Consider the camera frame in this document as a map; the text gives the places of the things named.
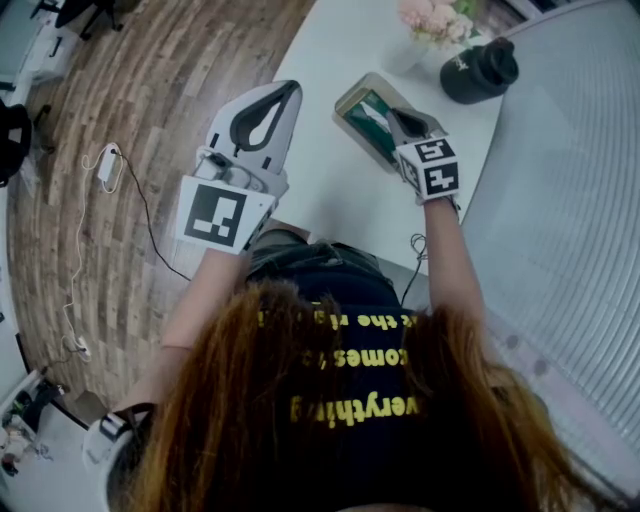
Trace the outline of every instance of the wooden floor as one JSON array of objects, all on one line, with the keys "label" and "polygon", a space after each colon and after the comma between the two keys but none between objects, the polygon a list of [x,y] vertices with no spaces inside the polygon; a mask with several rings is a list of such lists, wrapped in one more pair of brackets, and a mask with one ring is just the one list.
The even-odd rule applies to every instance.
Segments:
[{"label": "wooden floor", "polygon": [[[122,16],[122,32],[96,30],[91,41],[79,43],[64,81],[35,90],[29,109],[53,106],[44,131],[51,127],[57,150],[35,198],[20,179],[12,180],[8,236],[13,297],[32,367],[67,357],[62,306],[71,299],[69,279],[78,264],[82,155],[93,162],[107,142],[120,145],[150,203],[160,251],[192,275],[202,251],[172,236],[179,180],[192,170],[195,149],[220,106],[271,80],[312,3],[141,0]],[[495,25],[495,13],[484,12]],[[90,176],[86,197],[84,267],[70,311],[92,360],[72,356],[49,373],[70,388],[71,412],[85,390],[106,406],[123,396],[186,286],[153,252],[143,204],[126,171],[112,195]]]}]

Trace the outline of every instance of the white cable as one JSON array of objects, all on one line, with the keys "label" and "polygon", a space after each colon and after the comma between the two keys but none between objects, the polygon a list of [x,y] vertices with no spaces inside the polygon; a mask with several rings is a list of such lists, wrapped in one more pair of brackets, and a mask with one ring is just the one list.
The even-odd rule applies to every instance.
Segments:
[{"label": "white cable", "polygon": [[[120,148],[118,147],[117,144],[113,144],[116,146],[118,153],[122,154],[122,151],[120,151]],[[67,325],[69,325],[69,329],[71,330],[71,341],[73,342],[73,344],[76,346],[76,348],[82,349],[84,348],[81,344],[79,344],[76,341],[76,331],[73,328],[73,324],[71,323],[71,320],[69,320],[69,313],[67,313],[67,308],[72,307],[75,302],[76,302],[76,298],[75,298],[75,289],[74,289],[74,283],[76,278],[78,277],[78,275],[80,274],[80,272],[82,271],[82,251],[80,250],[80,231],[82,230],[82,224],[84,222],[84,217],[87,213],[87,197],[86,197],[86,190],[87,190],[87,177],[91,174],[91,171],[93,171],[97,166],[98,166],[98,162],[100,162],[100,158],[102,157],[103,153],[105,152],[105,150],[107,149],[109,145],[105,146],[102,148],[102,150],[100,151],[100,153],[98,154],[98,157],[96,158],[96,161],[93,165],[91,165],[91,161],[89,160],[89,155],[83,155],[82,156],[82,168],[85,171],[85,174],[82,178],[82,215],[80,216],[80,223],[78,224],[78,229],[76,230],[76,253],[78,254],[78,268],[76,269],[76,271],[73,273],[73,275],[71,276],[71,302],[69,302],[68,304],[65,304],[64,306],[62,306],[62,312],[64,313],[64,318],[67,321]],[[122,156],[120,156],[120,172],[118,172],[118,176],[116,178],[116,183],[113,187],[113,189],[111,190],[107,190],[107,188],[105,187],[105,183],[104,181],[102,182],[102,188],[104,189],[104,191],[107,194],[113,194],[116,189],[118,188],[118,183],[120,182],[120,174],[122,174],[122,169],[124,167],[124,159],[122,158]],[[60,341],[62,343],[64,343],[65,338],[69,338],[69,336],[67,336],[66,334],[64,336],[62,336],[62,338],[60,339]]]}]

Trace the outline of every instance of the black cable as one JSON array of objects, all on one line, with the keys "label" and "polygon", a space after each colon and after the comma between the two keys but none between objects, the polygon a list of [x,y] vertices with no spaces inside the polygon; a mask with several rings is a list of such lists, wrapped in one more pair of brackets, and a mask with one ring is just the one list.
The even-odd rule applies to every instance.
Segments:
[{"label": "black cable", "polygon": [[142,198],[142,202],[144,203],[144,211],[147,214],[147,231],[149,231],[149,236],[151,237],[151,243],[153,244],[153,250],[156,252],[158,257],[162,260],[162,263],[164,263],[165,266],[169,270],[171,270],[171,272],[175,272],[176,274],[178,274],[183,279],[186,279],[187,281],[191,281],[191,279],[189,279],[187,276],[185,276],[182,272],[178,272],[175,268],[173,268],[171,265],[169,265],[169,262],[164,259],[164,256],[162,256],[162,254],[160,254],[160,251],[158,250],[158,246],[156,245],[156,239],[153,237],[153,231],[151,231],[151,215],[149,215],[149,205],[147,204],[147,198],[144,197],[144,194],[142,193],[142,187],[140,186],[140,182],[138,181],[138,178],[136,177],[136,174],[133,172],[133,167],[131,165],[131,162],[129,162],[129,159],[126,156],[124,156],[122,153],[118,153],[115,149],[112,149],[111,152],[113,154],[115,154],[115,155],[118,155],[120,158],[123,158],[124,161],[127,162],[127,169],[129,169],[129,172],[131,173],[131,176],[133,176],[133,180],[136,182],[136,186],[138,187],[138,192],[140,194],[140,197]]},{"label": "black cable", "polygon": [[64,347],[64,349],[69,352],[69,355],[67,356],[66,359],[56,359],[55,361],[50,361],[49,363],[47,363],[46,365],[44,365],[44,367],[42,368],[42,370],[40,371],[40,373],[44,376],[51,368],[53,368],[55,365],[57,364],[65,364],[68,363],[71,358],[73,357],[73,354],[77,354],[78,352],[85,352],[85,349],[83,348],[79,348],[76,350],[69,350],[66,346]]},{"label": "black cable", "polygon": [[[416,247],[416,244],[418,242],[422,242],[424,245],[422,246],[422,249],[418,250],[418,248]],[[416,266],[416,271],[413,273],[413,276],[411,277],[411,280],[409,281],[409,284],[407,285],[407,288],[405,289],[404,293],[402,294],[402,300],[400,301],[400,306],[404,306],[404,299],[407,298],[407,293],[409,293],[409,288],[411,288],[411,285],[413,284],[413,282],[416,280],[416,277],[418,276],[418,271],[420,270],[420,265],[422,265],[422,262],[425,261],[427,259],[427,239],[424,235],[421,235],[419,233],[415,233],[411,236],[411,248],[416,252],[416,254],[418,255],[418,265]]]}]

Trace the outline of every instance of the black t-shirt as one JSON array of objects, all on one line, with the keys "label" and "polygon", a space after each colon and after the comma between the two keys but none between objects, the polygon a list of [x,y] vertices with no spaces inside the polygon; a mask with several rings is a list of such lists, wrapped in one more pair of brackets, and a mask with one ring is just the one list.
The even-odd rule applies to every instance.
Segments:
[{"label": "black t-shirt", "polygon": [[[341,440],[332,474],[323,476],[325,488],[318,489],[310,508],[424,506],[425,474],[415,471],[412,461],[427,460],[428,454],[421,453],[424,448],[416,441],[424,431],[413,421],[419,405],[408,392],[402,348],[404,329],[415,321],[413,313],[400,307],[393,288],[381,277],[338,267],[284,271],[281,278],[294,281],[305,300],[330,294],[340,305],[331,321],[341,331],[341,348],[334,357],[346,383],[344,396],[324,404],[317,420],[328,429],[340,429]],[[283,400],[281,421],[294,421],[299,413],[295,393]]]}]

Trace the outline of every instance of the long brown hair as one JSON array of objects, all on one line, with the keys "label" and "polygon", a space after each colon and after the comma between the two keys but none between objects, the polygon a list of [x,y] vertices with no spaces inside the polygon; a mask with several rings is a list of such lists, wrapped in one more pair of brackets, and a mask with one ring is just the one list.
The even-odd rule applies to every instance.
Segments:
[{"label": "long brown hair", "polygon": [[[125,509],[319,508],[316,495],[331,489],[314,492],[313,484],[326,478],[339,429],[329,434],[313,415],[302,415],[308,421],[293,430],[281,403],[292,389],[304,389],[303,411],[339,393],[331,358],[301,363],[339,347],[340,329],[329,321],[337,313],[330,299],[312,306],[282,283],[236,295],[203,330],[156,412],[143,460],[121,494]],[[416,461],[433,468],[420,491],[429,508],[624,508],[573,467],[540,401],[484,358],[478,325],[448,309],[412,323],[404,334],[405,369],[432,445],[430,460]]]}]

